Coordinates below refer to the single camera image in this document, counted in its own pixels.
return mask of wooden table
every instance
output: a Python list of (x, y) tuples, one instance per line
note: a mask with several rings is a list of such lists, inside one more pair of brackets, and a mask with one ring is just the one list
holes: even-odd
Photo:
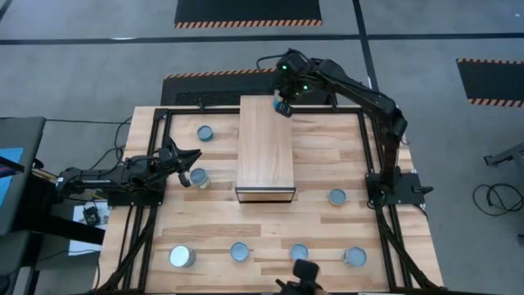
[[(146, 153), (154, 110), (135, 108), (125, 156)], [(206, 191), (183, 188), (176, 175), (169, 177), (165, 201), (157, 216), (147, 292), (278, 291), (275, 279), (296, 279), (291, 274), (289, 258), (293, 243), (309, 247), (309, 259), (320, 266), (318, 282), (327, 291), (386, 291), (375, 213), (366, 207), (367, 166), (357, 115), (293, 115), (297, 193), (291, 204), (238, 203), (234, 192), (238, 121), (239, 115), (174, 116), (171, 137), (179, 148), (202, 150), (203, 156), (194, 168), (208, 170), (211, 187)], [(213, 141), (203, 143), (198, 139), (197, 129), (201, 125), (211, 126), (215, 132)], [(374, 148), (368, 120), (367, 130)], [(373, 159), (378, 167), (376, 151)], [(399, 163), (403, 170), (413, 169), (409, 147), (401, 148)], [(344, 206), (328, 202), (328, 192), (334, 188), (346, 192), (349, 201)], [(442, 284), (425, 216), (409, 205), (398, 206), (398, 212), (408, 253), (430, 280)], [(100, 256), (102, 282), (118, 264), (127, 213), (126, 207), (115, 208), (111, 213)], [(233, 262), (229, 255), (229, 248), (236, 241), (243, 241), (250, 248), (245, 262)], [(197, 260), (191, 268), (175, 269), (169, 263), (170, 249), (180, 243), (196, 249)], [(341, 262), (344, 249), (353, 246), (365, 249), (365, 266), (352, 268)], [(397, 284), (401, 285), (399, 263), (392, 252)], [(139, 254), (135, 261), (132, 286), (138, 281), (141, 258)]]

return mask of gray floor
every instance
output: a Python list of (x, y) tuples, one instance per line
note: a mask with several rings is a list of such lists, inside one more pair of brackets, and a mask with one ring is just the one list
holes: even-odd
[[(320, 2), (321, 27), (177, 31), (172, 29), (176, 1), (13, 0), (0, 23), (0, 39), (357, 33), (349, 0)], [(521, 0), (361, 2), (369, 34), (524, 30)], [(472, 204), (471, 192), (478, 184), (497, 182), (524, 190), (513, 165), (488, 168), (482, 160), (524, 141), (519, 128), (524, 111), (468, 105), (454, 60), (524, 60), (524, 39), (372, 41), (370, 46), (381, 90), (397, 101), (409, 121), (421, 180), (436, 188), (427, 197), (427, 211), (445, 285), (521, 294), (524, 248), (516, 234), (524, 233), (524, 213), (485, 216)], [(0, 116), (122, 121), (137, 105), (160, 103), (167, 74), (250, 69), (257, 57), (289, 47), (331, 58), (367, 82), (358, 41), (0, 46)], [(115, 130), (115, 125), (48, 122), (38, 157), (53, 172), (88, 167), (111, 148)], [(109, 157), (101, 167), (112, 164)], [(55, 210), (67, 215), (70, 206)], [(42, 255), (64, 250), (66, 244), (48, 238)], [(37, 294), (89, 289), (96, 259), (62, 256), (47, 261), (40, 266)]]

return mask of black floor mat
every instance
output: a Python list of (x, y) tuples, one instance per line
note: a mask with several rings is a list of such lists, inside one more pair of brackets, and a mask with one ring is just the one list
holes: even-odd
[[(273, 95), (275, 69), (225, 70), (168, 75), (162, 86), (162, 106), (236, 106), (242, 95)], [(298, 105), (323, 105), (327, 94), (313, 91)]]
[(521, 61), (457, 59), (468, 102), (483, 106), (522, 107), (524, 63)]
[(321, 25), (318, 0), (178, 0), (178, 29)]

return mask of can lid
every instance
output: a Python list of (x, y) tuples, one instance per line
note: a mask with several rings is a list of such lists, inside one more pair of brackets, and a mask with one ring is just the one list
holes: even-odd
[(213, 139), (213, 130), (208, 125), (201, 126), (197, 131), (196, 134), (198, 134), (198, 138), (201, 141), (210, 141)]
[(207, 179), (207, 172), (202, 168), (196, 168), (189, 174), (189, 179), (196, 185), (203, 184)]
[(244, 261), (249, 256), (249, 247), (242, 242), (236, 242), (231, 246), (231, 257), (236, 261)]
[(185, 246), (176, 246), (169, 254), (169, 262), (174, 267), (183, 267), (189, 261), (189, 249)]
[(291, 247), (291, 259), (293, 261), (297, 259), (308, 260), (309, 251), (303, 243), (296, 243)]
[(366, 251), (361, 247), (353, 247), (346, 250), (346, 261), (352, 266), (363, 266), (366, 263)]
[(346, 203), (346, 193), (341, 189), (333, 189), (329, 193), (329, 200), (333, 205), (342, 205)]

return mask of orange and black striped tape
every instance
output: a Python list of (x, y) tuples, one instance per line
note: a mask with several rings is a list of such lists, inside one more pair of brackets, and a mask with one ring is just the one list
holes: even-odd
[(254, 74), (254, 73), (271, 73), (276, 68), (268, 68), (261, 70), (221, 70), (215, 72), (203, 72), (203, 73), (185, 73), (185, 74), (172, 74), (167, 75), (164, 79), (173, 78), (191, 78), (191, 77), (202, 77), (202, 76), (213, 76), (213, 75), (240, 75), (240, 74)]
[(502, 60), (484, 60), (475, 58), (457, 58), (457, 62), (483, 62), (483, 63), (495, 63), (495, 64), (507, 64), (507, 65), (520, 65), (524, 61), (502, 61)]
[(236, 28), (263, 26), (322, 25), (322, 20), (224, 20), (224, 21), (183, 21), (174, 24), (177, 29)]
[(510, 99), (469, 98), (468, 102), (479, 106), (522, 107), (524, 101)]

